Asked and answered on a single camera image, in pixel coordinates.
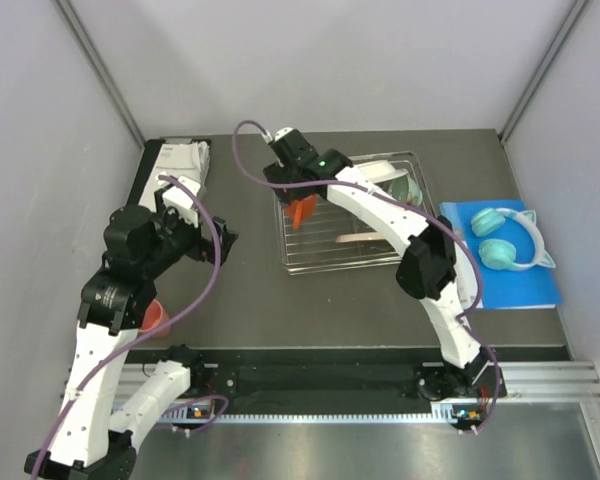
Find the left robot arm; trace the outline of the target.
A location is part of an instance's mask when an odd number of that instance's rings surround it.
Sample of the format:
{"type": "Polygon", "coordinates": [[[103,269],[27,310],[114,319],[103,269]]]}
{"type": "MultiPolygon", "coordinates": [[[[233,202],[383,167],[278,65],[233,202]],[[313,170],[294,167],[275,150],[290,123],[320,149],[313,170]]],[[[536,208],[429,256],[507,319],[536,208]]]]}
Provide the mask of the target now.
{"type": "Polygon", "coordinates": [[[174,208],[156,214],[127,205],[111,215],[101,267],[81,292],[76,351],[61,412],[43,446],[25,460],[32,478],[129,478],[142,443],[168,407],[182,394],[192,397],[204,390],[201,356],[176,346],[120,409],[114,407],[127,353],[156,296],[156,279],[183,256],[223,264],[237,240],[221,218],[212,222],[217,243],[174,208]]]}

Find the metal wire dish rack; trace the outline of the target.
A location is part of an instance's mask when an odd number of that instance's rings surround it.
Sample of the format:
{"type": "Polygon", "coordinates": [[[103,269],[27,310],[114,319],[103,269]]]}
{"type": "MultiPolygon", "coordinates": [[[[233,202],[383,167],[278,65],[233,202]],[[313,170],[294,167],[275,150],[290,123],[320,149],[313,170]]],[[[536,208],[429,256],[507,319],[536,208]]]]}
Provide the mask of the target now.
{"type": "MultiPolygon", "coordinates": [[[[415,153],[399,151],[357,155],[351,160],[356,166],[364,162],[388,160],[394,167],[406,169],[423,193],[422,205],[417,207],[432,215],[437,213],[415,153]]],[[[386,193],[389,182],[379,184],[386,193]]],[[[317,199],[314,214],[298,230],[293,228],[292,221],[284,214],[284,208],[278,200],[274,199],[273,202],[281,261],[292,275],[395,265],[401,261],[401,255],[385,240],[336,243],[339,235],[375,231],[355,215],[322,198],[317,199]]]]}

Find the pink plastic cup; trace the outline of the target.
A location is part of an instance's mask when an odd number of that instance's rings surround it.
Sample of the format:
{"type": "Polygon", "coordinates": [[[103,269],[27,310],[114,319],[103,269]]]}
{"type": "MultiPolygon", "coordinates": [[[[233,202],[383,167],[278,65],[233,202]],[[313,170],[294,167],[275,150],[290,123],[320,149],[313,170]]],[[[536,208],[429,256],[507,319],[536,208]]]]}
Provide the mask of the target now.
{"type": "Polygon", "coordinates": [[[167,337],[171,333],[171,327],[165,327],[158,333],[156,333],[156,330],[167,324],[169,320],[170,317],[161,303],[153,300],[146,309],[142,325],[139,328],[139,334],[144,335],[153,332],[154,338],[167,337]]]}

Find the orange white mug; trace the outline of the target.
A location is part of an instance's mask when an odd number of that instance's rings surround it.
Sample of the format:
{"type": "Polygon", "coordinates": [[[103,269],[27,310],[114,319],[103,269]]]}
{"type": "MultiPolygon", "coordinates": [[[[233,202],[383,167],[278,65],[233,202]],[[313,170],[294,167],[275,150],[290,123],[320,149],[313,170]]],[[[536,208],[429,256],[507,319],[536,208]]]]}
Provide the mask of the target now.
{"type": "Polygon", "coordinates": [[[295,230],[298,230],[301,224],[314,214],[316,203],[317,198],[312,195],[302,200],[294,200],[284,208],[284,214],[292,221],[295,230]]]}

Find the white blue-rimmed plate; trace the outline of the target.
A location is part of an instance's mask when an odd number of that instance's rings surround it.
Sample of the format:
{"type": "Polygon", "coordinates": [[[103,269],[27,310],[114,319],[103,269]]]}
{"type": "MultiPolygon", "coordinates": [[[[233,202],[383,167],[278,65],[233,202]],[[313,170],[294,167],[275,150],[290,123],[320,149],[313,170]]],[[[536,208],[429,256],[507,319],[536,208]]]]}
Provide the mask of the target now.
{"type": "Polygon", "coordinates": [[[359,163],[357,168],[374,184],[382,184],[408,175],[406,169],[396,168],[388,160],[359,163]]]}

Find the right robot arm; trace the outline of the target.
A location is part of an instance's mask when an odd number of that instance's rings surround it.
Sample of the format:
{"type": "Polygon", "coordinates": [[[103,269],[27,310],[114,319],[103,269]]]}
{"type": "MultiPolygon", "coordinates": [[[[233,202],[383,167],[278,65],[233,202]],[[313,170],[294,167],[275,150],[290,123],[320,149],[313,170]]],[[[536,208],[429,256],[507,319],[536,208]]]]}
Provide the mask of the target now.
{"type": "Polygon", "coordinates": [[[356,163],[335,149],[320,153],[296,129],[267,144],[277,159],[263,173],[283,205],[319,196],[380,233],[400,255],[396,281],[427,313],[440,343],[443,378],[461,396],[478,389],[493,352],[466,320],[456,272],[456,253],[466,247],[450,221],[385,192],[386,161],[356,163]]]}

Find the pink cream floral plate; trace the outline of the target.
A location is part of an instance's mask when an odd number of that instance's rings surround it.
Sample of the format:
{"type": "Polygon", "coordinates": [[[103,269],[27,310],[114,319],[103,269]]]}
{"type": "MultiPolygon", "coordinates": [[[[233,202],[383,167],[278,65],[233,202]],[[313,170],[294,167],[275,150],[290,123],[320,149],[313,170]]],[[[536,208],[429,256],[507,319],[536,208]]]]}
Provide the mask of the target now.
{"type": "Polygon", "coordinates": [[[357,234],[345,234],[339,235],[335,242],[338,244],[353,243],[353,242],[366,242],[366,241],[383,241],[384,236],[378,232],[366,232],[357,234]]]}

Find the green ceramic bowl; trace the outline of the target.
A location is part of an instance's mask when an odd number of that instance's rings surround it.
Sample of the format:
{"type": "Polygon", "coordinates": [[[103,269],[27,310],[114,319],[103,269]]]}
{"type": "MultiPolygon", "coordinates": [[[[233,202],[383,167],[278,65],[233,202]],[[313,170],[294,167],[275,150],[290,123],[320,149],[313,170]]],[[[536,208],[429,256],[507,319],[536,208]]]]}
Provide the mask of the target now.
{"type": "Polygon", "coordinates": [[[391,180],[388,184],[387,193],[397,201],[412,206],[421,206],[423,193],[418,183],[408,173],[391,180]]]}

